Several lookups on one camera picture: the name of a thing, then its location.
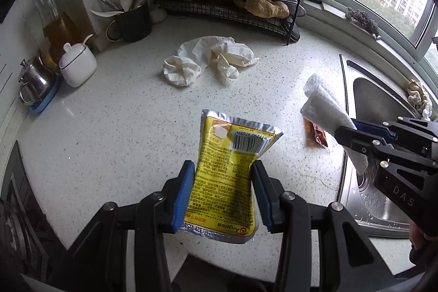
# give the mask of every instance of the white speckled countertop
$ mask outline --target white speckled countertop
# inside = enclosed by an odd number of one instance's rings
[[[232,36],[260,62],[240,71],[236,80],[222,80],[207,68],[190,87],[166,83],[163,60],[181,43],[206,35]],[[285,46],[281,37],[253,27],[168,17],[144,40],[100,53],[97,71],[85,84],[74,89],[63,83],[43,113],[26,117],[18,142],[42,210],[69,246],[105,202],[133,204],[160,190],[184,160],[197,161],[204,108],[281,128],[283,137],[262,157],[269,175],[308,202],[328,205],[336,199],[343,150],[334,140],[330,151],[306,147],[299,109],[306,100],[303,85],[313,73],[344,102],[341,52],[345,49],[303,29],[298,43]],[[273,281],[281,239],[261,221],[253,241],[244,245],[185,232],[165,235],[169,272],[173,278],[189,253]],[[409,267],[408,240],[373,242],[393,272]],[[316,246],[313,255],[317,284]]]

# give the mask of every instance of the blue gripper pad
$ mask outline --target blue gripper pad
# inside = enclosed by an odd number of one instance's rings
[[[351,118],[354,125],[356,126],[356,129],[359,131],[367,132],[372,135],[378,135],[385,139],[386,144],[392,144],[394,143],[394,140],[396,139],[395,133],[391,132],[387,127],[372,123],[366,123],[366,122],[360,122],[357,119]]]
[[[191,190],[194,181],[194,163],[192,161],[185,161],[184,165],[178,175],[176,184],[179,185],[177,197],[174,202],[172,230],[177,232],[184,222],[187,206],[189,204]]]
[[[284,188],[279,180],[268,176],[262,162],[254,161],[251,166],[251,181],[257,198],[261,220],[274,234],[284,231],[284,212],[280,206],[280,194]]]

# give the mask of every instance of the white spoon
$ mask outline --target white spoon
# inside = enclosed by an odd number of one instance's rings
[[[113,11],[95,11],[90,9],[91,13],[98,15],[98,16],[103,16],[105,18],[109,18],[110,16],[114,16],[117,14],[121,14],[124,13],[124,11],[121,10],[113,10]]]
[[[124,11],[128,11],[131,6],[132,0],[120,0],[120,5],[122,6]]]

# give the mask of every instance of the glass jar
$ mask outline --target glass jar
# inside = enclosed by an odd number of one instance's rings
[[[50,57],[58,64],[64,54],[64,44],[81,43],[84,35],[65,12],[59,11],[57,0],[33,0],[33,2],[42,20],[44,35],[50,42]]]

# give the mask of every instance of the barcode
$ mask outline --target barcode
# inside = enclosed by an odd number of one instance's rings
[[[263,151],[270,139],[251,132],[234,131],[231,148],[239,151],[246,151],[259,154]]]

